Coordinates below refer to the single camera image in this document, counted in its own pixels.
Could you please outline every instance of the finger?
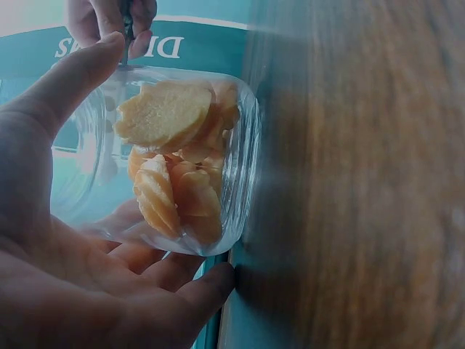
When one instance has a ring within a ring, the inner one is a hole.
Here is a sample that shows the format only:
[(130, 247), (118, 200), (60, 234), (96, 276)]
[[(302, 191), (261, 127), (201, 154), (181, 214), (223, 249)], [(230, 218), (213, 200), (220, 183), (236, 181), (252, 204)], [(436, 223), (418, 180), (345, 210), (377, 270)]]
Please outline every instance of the finger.
[(29, 115), (53, 140), (84, 98), (114, 72), (123, 47), (123, 36), (113, 33), (93, 47), (74, 52), (5, 108)]
[(144, 31), (137, 36), (129, 45), (129, 59), (141, 57), (148, 51), (150, 39), (152, 38), (151, 31)]
[(124, 33), (123, 17), (116, 0), (90, 0), (99, 25), (100, 37), (119, 31)]
[(99, 41), (97, 16), (87, 0), (68, 0), (66, 12), (66, 28), (80, 47), (89, 47)]
[(132, 31), (134, 37), (137, 37), (142, 32), (150, 30), (157, 12), (157, 3), (153, 0), (133, 0), (130, 11), (133, 19)]
[(175, 292), (194, 278), (204, 260), (203, 257), (172, 252), (142, 275), (152, 280), (156, 286)]
[(109, 253), (113, 251), (116, 247), (121, 245), (119, 242), (103, 240), (94, 236), (86, 236), (86, 238), (93, 246), (97, 247), (100, 251), (103, 251), (104, 253)]
[(123, 261), (127, 268), (136, 274), (141, 274), (153, 263), (158, 262), (166, 254), (165, 251), (141, 244), (122, 244), (109, 253), (111, 257)]
[(194, 324), (200, 329), (223, 306), (234, 286), (234, 268), (222, 263), (198, 280), (185, 284), (177, 294), (192, 305)]

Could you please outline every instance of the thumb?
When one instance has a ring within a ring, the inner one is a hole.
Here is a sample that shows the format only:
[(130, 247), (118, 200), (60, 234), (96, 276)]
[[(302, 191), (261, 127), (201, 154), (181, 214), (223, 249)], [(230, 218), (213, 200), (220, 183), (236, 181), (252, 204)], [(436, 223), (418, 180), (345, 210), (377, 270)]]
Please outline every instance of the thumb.
[(116, 69), (124, 37), (115, 32), (63, 58), (10, 107), (33, 117), (53, 140), (87, 95)]

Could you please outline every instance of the white lettering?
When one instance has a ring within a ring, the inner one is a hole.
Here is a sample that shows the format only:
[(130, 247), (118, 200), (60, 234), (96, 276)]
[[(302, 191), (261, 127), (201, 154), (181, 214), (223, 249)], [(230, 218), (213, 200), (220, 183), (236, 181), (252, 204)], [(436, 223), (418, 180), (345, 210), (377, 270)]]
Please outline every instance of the white lettering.
[(55, 51), (55, 57), (56, 58), (61, 58), (64, 57), (68, 53), (68, 48), (66, 47), (65, 43), (70, 44), (71, 43), (71, 38), (64, 38), (58, 43), (58, 48), (60, 51)]
[(153, 49), (155, 48), (155, 42), (157, 41), (158, 38), (159, 36), (152, 36), (150, 38), (148, 50), (147, 50), (147, 53), (144, 55), (144, 57), (153, 57)]
[(70, 50), (70, 53), (73, 53), (75, 51), (77, 51), (78, 49), (80, 49), (81, 47), (79, 46), (78, 42), (75, 40), (73, 42), (73, 46), (71, 47), (71, 50)]
[[(166, 53), (163, 50), (163, 47), (168, 41), (171, 41), (171, 40), (174, 40), (173, 51), (171, 53)], [(179, 58), (179, 46), (181, 44), (181, 40), (184, 40), (184, 38), (180, 36), (168, 36), (167, 38), (160, 40), (157, 46), (157, 53), (161, 57), (165, 57), (165, 58)]]

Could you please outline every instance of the palm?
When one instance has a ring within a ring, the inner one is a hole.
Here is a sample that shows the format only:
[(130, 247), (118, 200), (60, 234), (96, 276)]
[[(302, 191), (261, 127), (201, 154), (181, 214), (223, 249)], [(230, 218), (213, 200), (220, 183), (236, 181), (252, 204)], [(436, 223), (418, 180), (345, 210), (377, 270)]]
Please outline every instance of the palm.
[[(15, 276), (2, 290), (3, 300), (18, 304), (15, 313), (2, 313), (9, 319), (2, 323), (19, 316), (22, 330), (37, 334), (27, 338), (31, 343), (187, 348), (212, 315), (199, 312), (208, 279), (188, 283), (201, 258), (171, 254), (160, 261), (164, 252), (143, 246), (97, 247), (58, 220), (53, 225), (44, 245), (27, 254), (0, 254), (0, 278)], [(230, 266), (215, 273), (227, 275)], [(205, 301), (221, 302), (227, 293), (213, 289)], [(28, 314), (37, 318), (22, 318)], [(24, 337), (15, 340), (25, 344)]]
[(186, 348), (233, 288), (228, 264), (192, 281), (200, 257), (84, 238), (49, 212), (52, 140), (123, 44), (82, 49), (0, 110), (1, 348)]

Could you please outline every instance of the plastic container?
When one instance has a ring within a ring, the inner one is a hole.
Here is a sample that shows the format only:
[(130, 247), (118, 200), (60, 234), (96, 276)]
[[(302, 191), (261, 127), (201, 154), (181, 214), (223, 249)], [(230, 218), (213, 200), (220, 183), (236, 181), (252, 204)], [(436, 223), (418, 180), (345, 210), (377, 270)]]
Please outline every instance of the plastic container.
[[(227, 140), (221, 193), (222, 237), (201, 244), (182, 227), (181, 236), (167, 238), (151, 228), (134, 200), (127, 174), (131, 145), (123, 144), (112, 125), (116, 110), (139, 94), (142, 84), (164, 80), (233, 81), (238, 86), (240, 118)], [(52, 214), (85, 233), (114, 241), (138, 241), (157, 249), (211, 256), (226, 252), (240, 238), (254, 192), (259, 147), (259, 106), (241, 80), (218, 73), (142, 66), (120, 67), (76, 109), (57, 139), (76, 139), (76, 146), (54, 144)]]

